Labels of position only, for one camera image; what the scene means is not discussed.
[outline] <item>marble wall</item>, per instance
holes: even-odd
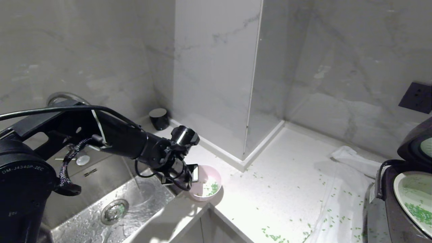
[[[0,113],[68,91],[132,119],[148,114],[157,104],[138,21],[129,1],[0,1]]]
[[[312,0],[263,1],[244,158],[283,119],[287,81],[297,68],[312,5]]]
[[[241,159],[261,0],[139,4],[158,102]]]
[[[430,114],[398,107],[412,81],[432,84],[432,2],[316,0],[285,118],[397,158]]]

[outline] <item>black wall switch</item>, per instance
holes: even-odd
[[[399,106],[429,114],[432,111],[432,86],[412,82]]]

